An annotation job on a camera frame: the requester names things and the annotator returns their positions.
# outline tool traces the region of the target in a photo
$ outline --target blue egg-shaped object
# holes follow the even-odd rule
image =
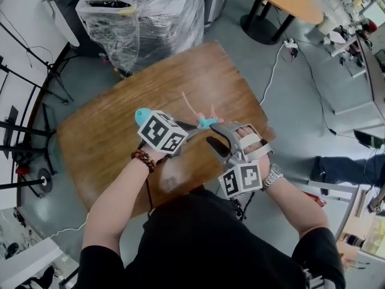
[[[151,109],[149,108],[139,108],[135,112],[135,122],[137,123],[138,126],[142,126],[144,121],[151,115]]]

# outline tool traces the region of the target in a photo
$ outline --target black sleeve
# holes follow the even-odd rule
[[[342,262],[339,257],[334,235],[327,228],[316,228],[308,232],[298,242],[292,258],[304,269],[309,269],[312,277],[322,275],[332,281],[337,289],[345,289]]]
[[[124,273],[122,259],[111,249],[88,246],[80,253],[78,281],[75,289],[118,288]]]

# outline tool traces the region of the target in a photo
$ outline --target black t-shirt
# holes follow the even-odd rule
[[[228,201],[214,197],[189,194],[157,208],[144,225],[136,258],[125,269],[114,251],[86,247],[76,288],[223,283],[300,289],[306,287],[303,269],[309,269],[313,278],[329,279],[337,289],[345,288],[329,229],[307,233],[291,258],[253,235],[226,205]]]

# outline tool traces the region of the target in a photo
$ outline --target red hat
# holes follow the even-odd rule
[[[373,20],[370,20],[370,19],[368,19],[368,21],[369,21],[369,27],[370,27],[370,29],[371,29],[371,33],[373,33],[374,31],[376,31],[377,29],[378,29],[378,27],[377,27],[377,25],[373,22]]]

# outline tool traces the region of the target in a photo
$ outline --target silver watch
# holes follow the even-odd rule
[[[270,173],[267,176],[266,180],[262,183],[262,191],[267,190],[271,184],[276,182],[279,178],[283,177],[281,168],[276,164],[270,165]]]

